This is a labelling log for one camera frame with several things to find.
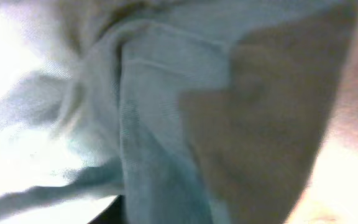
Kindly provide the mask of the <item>grey shorts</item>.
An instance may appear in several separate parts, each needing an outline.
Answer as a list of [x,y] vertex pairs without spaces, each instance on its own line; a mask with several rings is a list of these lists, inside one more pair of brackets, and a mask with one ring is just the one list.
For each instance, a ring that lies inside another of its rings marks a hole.
[[0,196],[0,221],[122,195],[128,223],[283,223],[313,169],[358,1],[0,1],[37,9],[45,67],[0,99],[0,142],[63,186]]

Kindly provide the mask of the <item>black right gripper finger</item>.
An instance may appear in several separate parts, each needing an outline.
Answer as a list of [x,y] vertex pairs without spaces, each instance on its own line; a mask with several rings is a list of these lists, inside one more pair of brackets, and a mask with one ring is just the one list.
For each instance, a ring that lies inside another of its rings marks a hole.
[[125,198],[119,195],[89,224],[126,224]]

